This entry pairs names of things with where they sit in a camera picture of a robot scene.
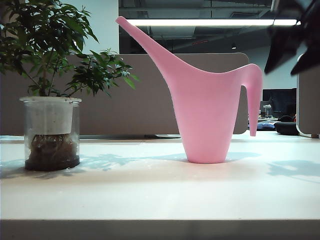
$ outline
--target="gray partition panel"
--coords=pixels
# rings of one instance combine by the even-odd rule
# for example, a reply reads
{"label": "gray partition panel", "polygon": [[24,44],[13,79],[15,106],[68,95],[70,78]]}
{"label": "gray partition panel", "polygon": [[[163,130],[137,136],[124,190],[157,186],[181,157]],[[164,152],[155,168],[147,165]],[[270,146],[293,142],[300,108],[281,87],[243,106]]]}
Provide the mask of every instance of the gray partition panel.
{"label": "gray partition panel", "polygon": [[303,134],[320,134],[320,66],[297,75],[297,128]]}
{"label": "gray partition panel", "polygon": [[[227,72],[248,64],[243,53],[177,54],[187,63],[210,72]],[[153,135],[178,134],[169,89],[159,70],[146,54],[122,54],[124,62],[132,65],[132,73],[141,82],[136,90],[122,80],[113,88],[109,98],[104,93],[95,97],[85,92],[74,97],[82,98],[80,104],[80,134],[82,135]],[[55,81],[59,88],[70,78],[68,73]],[[23,135],[23,103],[19,97],[27,96],[28,79],[8,73],[1,82],[1,135]],[[241,89],[235,134],[244,133],[248,127],[246,89]]]}

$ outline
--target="pink watering can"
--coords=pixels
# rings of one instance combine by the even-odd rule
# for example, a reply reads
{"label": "pink watering can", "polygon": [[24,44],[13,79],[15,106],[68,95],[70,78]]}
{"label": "pink watering can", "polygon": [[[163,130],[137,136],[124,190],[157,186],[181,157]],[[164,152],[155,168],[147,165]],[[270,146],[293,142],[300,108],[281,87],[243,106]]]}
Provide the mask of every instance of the pink watering can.
{"label": "pink watering can", "polygon": [[257,65],[223,73],[203,71],[182,61],[124,17],[118,17],[116,22],[145,49],[164,77],[189,162],[225,161],[241,85],[247,91],[250,136],[256,135],[262,92],[262,71]]}

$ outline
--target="fluorescent light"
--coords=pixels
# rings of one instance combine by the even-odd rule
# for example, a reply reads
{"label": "fluorescent light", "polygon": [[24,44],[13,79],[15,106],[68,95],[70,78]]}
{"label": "fluorescent light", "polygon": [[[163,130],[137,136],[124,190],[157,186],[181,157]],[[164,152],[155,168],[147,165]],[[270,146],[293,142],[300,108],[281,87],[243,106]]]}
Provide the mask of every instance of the fluorescent light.
{"label": "fluorescent light", "polygon": [[293,26],[296,19],[129,19],[135,26]]}

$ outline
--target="ceiling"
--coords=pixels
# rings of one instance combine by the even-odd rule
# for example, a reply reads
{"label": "ceiling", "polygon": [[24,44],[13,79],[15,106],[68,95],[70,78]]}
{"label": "ceiling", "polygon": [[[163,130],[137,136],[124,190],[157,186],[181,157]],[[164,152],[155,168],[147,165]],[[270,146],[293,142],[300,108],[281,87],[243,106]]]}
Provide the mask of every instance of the ceiling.
{"label": "ceiling", "polygon": [[[272,18],[272,0],[119,0],[127,19],[260,19]],[[266,27],[142,26],[174,53],[239,52],[270,44]],[[119,29],[120,53],[143,50]]]}

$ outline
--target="potted plant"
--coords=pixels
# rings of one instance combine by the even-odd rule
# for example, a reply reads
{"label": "potted plant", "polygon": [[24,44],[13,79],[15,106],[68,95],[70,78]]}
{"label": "potted plant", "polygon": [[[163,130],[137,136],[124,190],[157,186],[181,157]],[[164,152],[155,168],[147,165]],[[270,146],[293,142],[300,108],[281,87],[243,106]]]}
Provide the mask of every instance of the potted plant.
{"label": "potted plant", "polygon": [[[90,13],[60,0],[2,0],[8,22],[2,22],[0,72],[17,72],[30,80],[25,104],[25,168],[53,171],[79,164],[79,98],[76,92],[110,95],[122,78],[133,89],[131,66],[108,50],[84,54],[85,38],[94,35]],[[80,62],[71,64],[68,56]],[[74,71],[64,89],[57,76]]]}

